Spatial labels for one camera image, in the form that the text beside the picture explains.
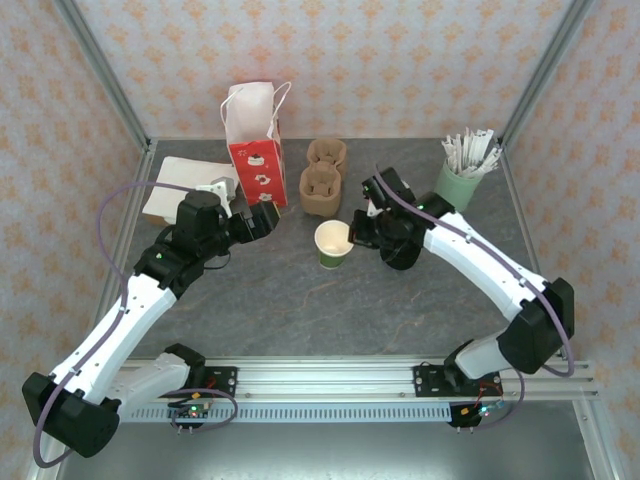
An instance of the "patterned wallpaper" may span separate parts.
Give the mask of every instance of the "patterned wallpaper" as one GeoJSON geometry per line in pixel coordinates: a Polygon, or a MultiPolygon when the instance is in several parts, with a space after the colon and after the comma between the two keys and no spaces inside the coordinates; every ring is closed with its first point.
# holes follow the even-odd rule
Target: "patterned wallpaper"
{"type": "MultiPolygon", "coordinates": [[[[0,477],[22,479],[22,382],[86,334],[105,272],[95,211],[139,152],[52,1],[0,2],[0,24],[0,477]]],[[[114,205],[108,241],[119,218],[114,205]]]]}
{"type": "Polygon", "coordinates": [[[224,138],[230,85],[293,82],[285,138],[500,131],[570,0],[79,0],[147,134],[224,138]]]}
{"type": "Polygon", "coordinates": [[[575,344],[597,362],[640,478],[640,4],[600,0],[511,149],[543,271],[576,288],[575,344]]]}

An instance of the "red paper bag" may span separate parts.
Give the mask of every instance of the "red paper bag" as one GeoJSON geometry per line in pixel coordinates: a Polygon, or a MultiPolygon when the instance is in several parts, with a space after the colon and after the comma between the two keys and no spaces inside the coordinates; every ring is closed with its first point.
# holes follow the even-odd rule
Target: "red paper bag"
{"type": "Polygon", "coordinates": [[[234,85],[220,105],[229,155],[249,205],[260,201],[287,205],[278,110],[290,88],[290,82],[275,90],[271,82],[234,85]],[[274,108],[274,99],[283,88],[274,108]]]}

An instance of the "green paper cup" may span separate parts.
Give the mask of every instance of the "green paper cup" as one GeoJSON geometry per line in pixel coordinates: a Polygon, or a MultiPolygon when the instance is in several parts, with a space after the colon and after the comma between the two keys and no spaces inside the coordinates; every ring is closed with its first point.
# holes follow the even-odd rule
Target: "green paper cup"
{"type": "Polygon", "coordinates": [[[447,162],[444,162],[434,191],[453,205],[458,212],[464,212],[480,180],[482,177],[459,177],[451,171],[447,162]]]}
{"type": "Polygon", "coordinates": [[[313,238],[318,247],[320,265],[329,270],[338,268],[353,248],[353,243],[349,242],[349,225],[339,220],[321,223],[313,238]]]}

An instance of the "gray table surface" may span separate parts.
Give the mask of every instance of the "gray table surface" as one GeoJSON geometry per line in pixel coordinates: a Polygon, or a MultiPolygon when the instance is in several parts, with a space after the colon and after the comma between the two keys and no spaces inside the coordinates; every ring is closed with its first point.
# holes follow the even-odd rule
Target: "gray table surface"
{"type": "MultiPolygon", "coordinates": [[[[445,356],[471,338],[506,325],[491,301],[453,267],[423,251],[404,272],[385,265],[377,251],[355,247],[333,271],[320,267],[313,242],[324,220],[304,213],[298,182],[310,140],[285,140],[289,205],[276,230],[232,247],[223,270],[205,272],[151,328],[133,357],[155,357],[177,341],[207,357],[236,355],[445,356]]],[[[394,166],[414,193],[435,185],[443,161],[439,140],[346,140],[348,173],[336,218],[351,222],[366,208],[361,182],[374,165],[394,166]]],[[[151,168],[165,156],[228,161],[223,141],[160,141],[151,168]]],[[[479,185],[467,221],[516,262],[530,267],[504,173],[479,185]]],[[[127,268],[160,228],[139,216],[127,268]]]]}

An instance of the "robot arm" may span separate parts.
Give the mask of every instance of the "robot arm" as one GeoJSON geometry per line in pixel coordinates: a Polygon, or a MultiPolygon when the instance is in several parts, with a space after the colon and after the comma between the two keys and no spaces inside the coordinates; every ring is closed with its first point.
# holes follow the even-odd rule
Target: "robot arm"
{"type": "Polygon", "coordinates": [[[249,218],[241,213],[230,215],[225,185],[217,187],[191,191],[180,202],[171,239],[158,237],[134,266],[134,275],[123,292],[127,295],[126,310],[121,312],[123,303],[118,301],[66,360],[48,376],[32,373],[22,387],[34,424],[50,397],[55,397],[44,432],[84,457],[104,448],[115,433],[119,416],[180,389],[197,369],[204,368],[201,355],[174,345],[149,367],[119,372],[149,328],[203,275],[207,261],[227,255],[235,243],[268,235],[278,223],[279,213],[271,202],[251,207],[249,218]],[[225,196],[225,201],[221,202],[219,195],[225,196]],[[106,341],[76,371],[79,359],[109,331],[106,341]],[[65,384],[70,373],[73,375],[65,384]]]}
{"type": "Polygon", "coordinates": [[[525,279],[553,306],[569,338],[573,335],[574,322],[571,286],[561,278],[549,283],[518,265],[484,240],[437,194],[429,192],[416,199],[395,170],[385,170],[382,178],[403,201],[455,227],[463,236],[407,211],[372,177],[363,183],[369,207],[366,212],[355,212],[350,241],[380,249],[382,259],[398,270],[411,268],[425,248],[456,267],[510,322],[505,329],[467,342],[454,351],[445,361],[447,381],[459,386],[508,368],[535,373],[562,346],[562,341],[539,299],[525,288],[525,279]],[[502,263],[516,270],[520,278],[516,279],[500,261],[471,242],[471,238],[485,243],[502,263]]]}

